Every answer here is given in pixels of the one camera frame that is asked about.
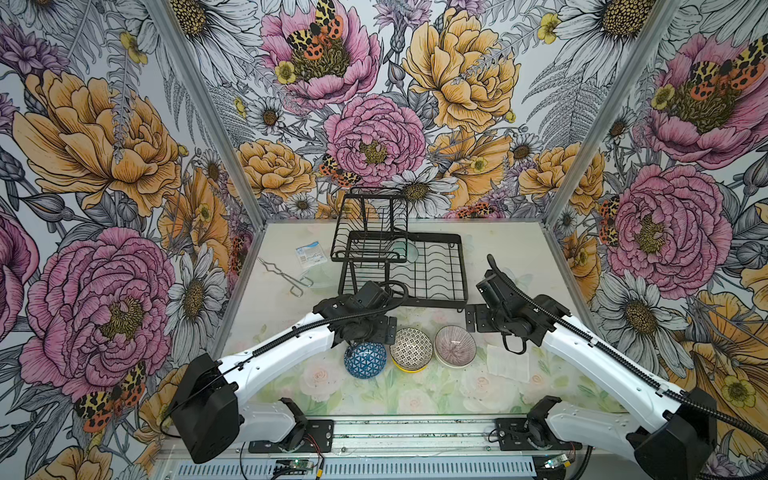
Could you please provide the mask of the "mint green ceramic bowl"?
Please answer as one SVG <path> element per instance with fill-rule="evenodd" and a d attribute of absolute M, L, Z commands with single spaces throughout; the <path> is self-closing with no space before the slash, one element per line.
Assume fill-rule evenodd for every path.
<path fill-rule="evenodd" d="M 415 263 L 419 258 L 417 245 L 407 239 L 395 240 L 389 252 L 389 261 L 392 263 Z"/>

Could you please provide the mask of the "pink striped ceramic bowl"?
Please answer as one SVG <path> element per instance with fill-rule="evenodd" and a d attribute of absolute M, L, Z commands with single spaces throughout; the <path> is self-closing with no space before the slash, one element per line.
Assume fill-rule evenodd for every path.
<path fill-rule="evenodd" d="M 464 368 L 476 358 L 477 345 L 472 335 L 456 325 L 442 327 L 434 339 L 437 359 L 451 368 Z"/>

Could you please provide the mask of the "brown patterned ceramic bowl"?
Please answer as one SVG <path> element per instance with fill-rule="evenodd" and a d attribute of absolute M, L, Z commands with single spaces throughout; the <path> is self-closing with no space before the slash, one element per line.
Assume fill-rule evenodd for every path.
<path fill-rule="evenodd" d="M 390 346 L 390 356 L 395 366 L 407 373 L 424 370 L 433 356 L 433 344 L 422 330 L 407 327 L 399 329 L 395 342 Z"/>

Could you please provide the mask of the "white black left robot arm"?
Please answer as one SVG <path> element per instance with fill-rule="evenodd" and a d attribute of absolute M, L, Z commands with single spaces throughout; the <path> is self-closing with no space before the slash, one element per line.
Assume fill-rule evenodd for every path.
<path fill-rule="evenodd" d="M 268 443 L 291 451 L 306 443 L 309 422 L 297 404 L 282 398 L 254 404 L 263 387 L 294 366 L 347 342 L 393 342 L 391 311 L 409 298 L 399 281 L 366 282 L 356 293 L 320 301 L 283 332 L 242 352 L 192 360 L 167 413 L 191 460 L 207 463 L 232 445 Z"/>

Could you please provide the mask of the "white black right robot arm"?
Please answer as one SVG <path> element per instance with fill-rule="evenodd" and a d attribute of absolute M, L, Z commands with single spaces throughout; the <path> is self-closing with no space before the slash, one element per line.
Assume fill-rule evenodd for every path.
<path fill-rule="evenodd" d="M 589 331 L 547 295 L 530 298 L 496 266 L 470 305 L 475 330 L 514 337 L 576 367 L 619 402 L 621 414 L 580 409 L 547 395 L 526 418 L 527 440 L 538 449 L 580 444 L 634 461 L 653 479 L 695 479 L 716 447 L 716 421 L 686 405 L 687 394 L 646 370 Z"/>

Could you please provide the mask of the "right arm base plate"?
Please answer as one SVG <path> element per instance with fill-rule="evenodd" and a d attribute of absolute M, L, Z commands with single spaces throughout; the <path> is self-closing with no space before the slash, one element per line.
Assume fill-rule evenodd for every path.
<path fill-rule="evenodd" d="M 527 417 L 494 420 L 494 430 L 502 451 L 578 451 L 581 443 L 558 439 L 544 421 Z"/>

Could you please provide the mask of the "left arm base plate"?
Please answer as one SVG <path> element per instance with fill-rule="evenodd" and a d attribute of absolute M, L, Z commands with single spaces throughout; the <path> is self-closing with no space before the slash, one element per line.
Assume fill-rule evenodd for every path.
<path fill-rule="evenodd" d="M 247 446 L 251 454 L 330 453 L 333 446 L 335 422 L 310 419 L 303 427 L 294 428 L 279 442 L 252 441 Z"/>

